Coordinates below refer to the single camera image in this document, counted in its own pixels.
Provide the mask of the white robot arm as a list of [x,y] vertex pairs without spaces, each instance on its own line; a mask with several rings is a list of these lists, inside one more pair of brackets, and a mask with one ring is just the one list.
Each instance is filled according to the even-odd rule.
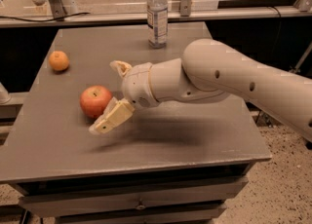
[[102,134],[138,109],[165,101],[213,103],[234,94],[312,140],[312,81],[257,62],[213,39],[190,43],[180,58],[132,66],[114,60],[123,98],[112,98],[89,132]]

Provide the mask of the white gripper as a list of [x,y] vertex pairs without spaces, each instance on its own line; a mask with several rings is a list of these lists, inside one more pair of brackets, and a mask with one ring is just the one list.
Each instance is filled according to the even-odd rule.
[[159,102],[150,86],[150,62],[132,67],[125,61],[113,60],[110,67],[123,78],[124,98],[113,97],[103,113],[89,127],[91,134],[105,134],[125,123],[133,116],[135,109],[156,107]]

